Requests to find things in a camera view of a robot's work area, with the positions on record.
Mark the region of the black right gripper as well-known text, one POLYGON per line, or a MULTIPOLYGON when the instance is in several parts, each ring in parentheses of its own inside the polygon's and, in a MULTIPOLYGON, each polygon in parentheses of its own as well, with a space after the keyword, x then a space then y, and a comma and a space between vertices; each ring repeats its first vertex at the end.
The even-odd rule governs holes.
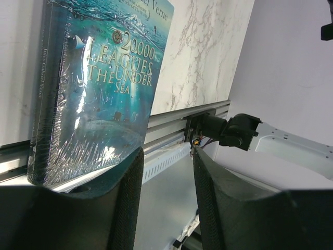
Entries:
POLYGON ((321 40, 322 41, 333 40, 333 23, 329 23, 321 27, 321 40))

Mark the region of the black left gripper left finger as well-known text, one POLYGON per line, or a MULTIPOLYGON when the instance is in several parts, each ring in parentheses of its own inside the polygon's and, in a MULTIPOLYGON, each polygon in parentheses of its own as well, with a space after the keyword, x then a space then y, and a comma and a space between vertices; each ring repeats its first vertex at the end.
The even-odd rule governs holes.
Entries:
POLYGON ((1 249, 133 249, 144 151, 69 193, 1 187, 1 249))

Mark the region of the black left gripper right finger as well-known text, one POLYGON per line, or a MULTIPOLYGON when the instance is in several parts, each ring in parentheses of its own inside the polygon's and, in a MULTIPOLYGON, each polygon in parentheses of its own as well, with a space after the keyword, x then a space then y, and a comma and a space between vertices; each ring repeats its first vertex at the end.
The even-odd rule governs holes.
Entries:
POLYGON ((194 148, 203 249, 332 249, 332 190, 262 189, 194 148))

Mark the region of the teal ocean cover book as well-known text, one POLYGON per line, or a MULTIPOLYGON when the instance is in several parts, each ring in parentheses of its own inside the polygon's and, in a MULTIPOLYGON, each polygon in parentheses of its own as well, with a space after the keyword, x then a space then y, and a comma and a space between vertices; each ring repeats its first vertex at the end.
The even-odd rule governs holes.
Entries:
POLYGON ((144 139, 174 6, 168 1, 44 1, 27 176, 41 185, 112 130, 144 139))

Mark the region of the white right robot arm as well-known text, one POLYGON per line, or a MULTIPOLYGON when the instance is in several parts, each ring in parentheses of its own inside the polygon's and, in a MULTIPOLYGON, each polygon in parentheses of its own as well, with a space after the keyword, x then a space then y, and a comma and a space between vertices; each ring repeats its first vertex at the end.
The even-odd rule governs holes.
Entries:
POLYGON ((320 126, 313 120, 316 108, 310 104, 307 88, 296 84, 301 67, 292 59, 288 35, 283 27, 272 32, 267 25, 249 24, 230 93, 230 117, 247 111, 262 121, 245 149, 227 147, 226 151, 232 159, 240 154, 241 162, 253 159, 254 169, 265 155, 265 177, 316 176, 331 181, 332 145, 300 136, 316 133, 320 126))

